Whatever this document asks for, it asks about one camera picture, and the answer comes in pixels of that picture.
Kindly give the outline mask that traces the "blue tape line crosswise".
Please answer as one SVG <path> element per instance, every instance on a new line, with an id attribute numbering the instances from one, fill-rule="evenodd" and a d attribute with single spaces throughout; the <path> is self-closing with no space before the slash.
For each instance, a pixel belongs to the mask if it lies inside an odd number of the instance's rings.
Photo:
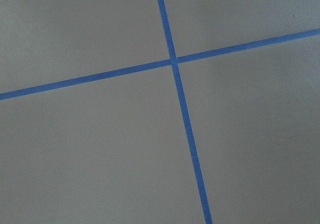
<path id="1" fill-rule="evenodd" d="M 204 52 L 199 52 L 199 53 L 195 53 L 195 54 L 180 56 L 180 57 L 177 57 L 177 63 L 182 64 L 182 63 L 186 63 L 186 62 L 191 62 L 191 61 L 200 60 L 200 59 L 206 59 L 206 58 L 210 58 L 210 57 L 215 57 L 215 56 L 220 56 L 220 55 L 225 55 L 225 54 L 230 54 L 230 53 L 235 53 L 235 52 L 240 52 L 240 51 L 259 48 L 259 47 L 263 47 L 263 46 L 274 45 L 274 44 L 289 42 L 289 41 L 303 39 L 303 38 L 309 38 L 309 37 L 313 37 L 313 36 L 318 36 L 319 33 L 320 33 L 319 29 L 314 29 L 314 30 L 308 30 L 308 31 L 294 33 L 294 34 L 279 36 L 279 37 L 273 37 L 273 38 L 264 39 L 264 40 L 248 42 L 248 43 L 234 45 L 234 46 L 229 46 L 229 47 L 219 48 L 219 49 L 215 49 L 215 50 L 204 51 Z M 157 69 L 157 68 L 169 66 L 170 64 L 171 63 L 170 63 L 169 59 L 161 60 L 161 61 L 156 61 L 156 62 L 147 63 L 147 64 L 141 64 L 141 65 L 137 65 L 137 66 L 133 66 L 133 67 L 127 67 L 127 68 L 102 72 L 102 73 L 98 73 L 98 74 L 93 74 L 93 75 L 58 81 L 58 82 L 54 82 L 54 83 L 19 89 L 19 90 L 15 90 L 15 91 L 9 91 L 9 92 L 5 92 L 5 93 L 1 93 L 0 98 L 1 98 L 1 100 L 7 100 L 7 99 L 20 97 L 20 96 L 31 95 L 31 94 L 51 91 L 51 90 L 55 90 L 55 89 L 61 89 L 61 88 L 69 87 L 69 86 L 99 81 L 99 80 L 103 80 L 103 79 L 128 75 L 128 74 L 132 74 L 132 73 L 138 73 L 138 72 L 151 70 L 151 69 Z"/>

